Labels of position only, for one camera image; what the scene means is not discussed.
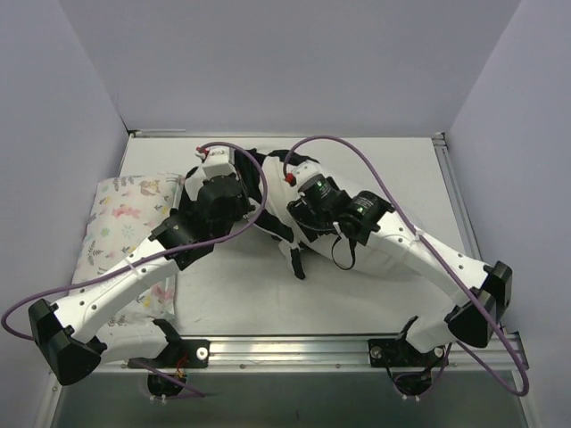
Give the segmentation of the black white checkered pillowcase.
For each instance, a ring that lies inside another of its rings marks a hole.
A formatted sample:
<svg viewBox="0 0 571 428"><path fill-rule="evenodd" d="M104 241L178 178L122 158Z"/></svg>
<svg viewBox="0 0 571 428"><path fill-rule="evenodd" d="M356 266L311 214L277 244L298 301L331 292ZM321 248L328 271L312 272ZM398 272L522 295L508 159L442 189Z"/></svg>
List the black white checkered pillowcase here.
<svg viewBox="0 0 571 428"><path fill-rule="evenodd" d="M279 249L285 256L294 276L300 280L305 278L302 266L302 247L309 242L301 228L287 211L287 204L298 199L298 193L283 179L283 163L287 149L248 151L261 165L269 185L267 200L263 212L254 222L261 231L278 241ZM233 168L245 184L250 202L259 207L262 200L262 184L259 171L242 153L235 154Z"/></svg>

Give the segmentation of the white pillow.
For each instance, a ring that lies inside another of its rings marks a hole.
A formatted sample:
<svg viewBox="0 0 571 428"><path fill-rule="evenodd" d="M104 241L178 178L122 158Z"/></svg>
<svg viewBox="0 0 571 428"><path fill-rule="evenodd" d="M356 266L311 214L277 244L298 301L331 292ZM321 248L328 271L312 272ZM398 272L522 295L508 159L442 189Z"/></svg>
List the white pillow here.
<svg viewBox="0 0 571 428"><path fill-rule="evenodd" d="M286 173L304 161L313 161L320 165L317 160L309 156L295 153L291 156L288 164L284 160L284 181ZM318 176L331 177L323 168L321 168L321 173ZM306 243L302 247L302 251L315 251L332 261L342 271L354 269L368 276L386 279L409 280L417 276L418 272L408 267L401 260L371 246L371 235L374 231L373 222L379 220L383 214L394 212L394 208L389 206L389 202L383 196L370 191L346 192L351 196L352 201L342 219L352 226L352 238L340 235L321 236L313 243Z"/></svg>

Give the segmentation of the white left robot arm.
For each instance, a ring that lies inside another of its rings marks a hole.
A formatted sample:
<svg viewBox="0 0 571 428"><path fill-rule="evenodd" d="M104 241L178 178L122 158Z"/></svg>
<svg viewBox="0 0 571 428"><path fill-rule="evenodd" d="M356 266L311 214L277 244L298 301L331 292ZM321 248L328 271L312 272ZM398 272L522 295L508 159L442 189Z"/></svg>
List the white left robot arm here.
<svg viewBox="0 0 571 428"><path fill-rule="evenodd" d="M58 382L78 383L101 364L121 359L175 364L180 339L169 321L159 318L118 332L109 321L154 284L234 237L234 224L253 210L237 174L206 178L193 201L180 203L109 273L79 285L77 294L32 303L32 338Z"/></svg>

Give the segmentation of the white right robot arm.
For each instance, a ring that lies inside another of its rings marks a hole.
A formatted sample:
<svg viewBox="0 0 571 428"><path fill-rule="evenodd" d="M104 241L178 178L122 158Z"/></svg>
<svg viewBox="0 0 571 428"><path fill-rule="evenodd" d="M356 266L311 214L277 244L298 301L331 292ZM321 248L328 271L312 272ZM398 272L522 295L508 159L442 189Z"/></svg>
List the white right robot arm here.
<svg viewBox="0 0 571 428"><path fill-rule="evenodd" d="M370 191L350 196L320 173L289 173L285 181L298 195L287 209L302 225L332 229L348 239L351 254L364 251L374 261L390 256L450 299L447 308L429 317L415 315L403 327L395 343L401 362L415 365L448 342L488 345L510 303L509 265L471 259L420 229L410 230L389 201Z"/></svg>

